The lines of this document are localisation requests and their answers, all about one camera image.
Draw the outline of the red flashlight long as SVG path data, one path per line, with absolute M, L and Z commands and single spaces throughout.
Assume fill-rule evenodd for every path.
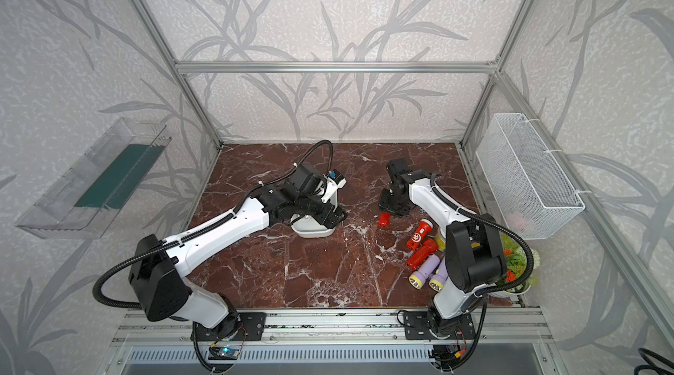
M 391 215 L 387 212 L 382 212 L 377 219 L 377 225 L 382 228 L 387 228 L 390 226 L 390 221 Z

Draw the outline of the white plastic storage box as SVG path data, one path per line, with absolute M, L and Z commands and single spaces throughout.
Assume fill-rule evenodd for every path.
M 291 221 L 291 228 L 298 236 L 305 239 L 325 238 L 335 232 L 335 229 L 320 225 L 310 215 L 302 217 L 295 215 Z

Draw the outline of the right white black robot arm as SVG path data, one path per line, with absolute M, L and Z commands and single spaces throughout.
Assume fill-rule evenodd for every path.
M 414 171 L 403 157 L 386 164 L 391 178 L 380 198 L 382 210 L 406 216 L 421 208 L 445 236 L 446 268 L 451 285 L 434 297 L 428 314 L 431 322 L 454 322 L 484 302 L 484 296 L 523 285 L 531 277 L 535 258 L 528 244 L 491 215 L 478 215 L 444 192 L 436 175 Z M 525 267 L 521 275 L 504 285 L 497 281 L 507 274 L 507 258 L 500 238 L 505 234 L 522 248 Z

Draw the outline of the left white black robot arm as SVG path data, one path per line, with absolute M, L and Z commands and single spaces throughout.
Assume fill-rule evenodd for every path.
M 212 220 L 164 239 L 141 239 L 133 257 L 99 277 L 93 298 L 110 308 L 141 309 L 151 322 L 178 318 L 207 329 L 226 325 L 234 319 L 233 308 L 223 296 L 191 283 L 189 275 L 221 250 L 278 223 L 292 225 L 308 217 L 324 229 L 335 229 L 347 217 L 334 199 L 345 184 L 335 168 L 318 171 L 301 158 L 283 176 L 257 182 L 234 208 Z M 124 269 L 130 271 L 135 302 L 112 299 L 103 291 Z

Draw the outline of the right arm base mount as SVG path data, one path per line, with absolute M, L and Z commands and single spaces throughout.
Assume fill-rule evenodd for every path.
M 401 310 L 397 317 L 404 328 L 406 340 L 473 340 L 477 324 L 470 314 L 442 319 L 428 311 Z

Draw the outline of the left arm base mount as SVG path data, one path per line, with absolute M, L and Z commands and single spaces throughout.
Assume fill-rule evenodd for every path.
M 237 317 L 228 315 L 214 329 L 197 324 L 192 330 L 191 340 L 216 343 L 217 341 L 259 342 L 263 337 L 267 314 L 264 312 L 239 312 Z

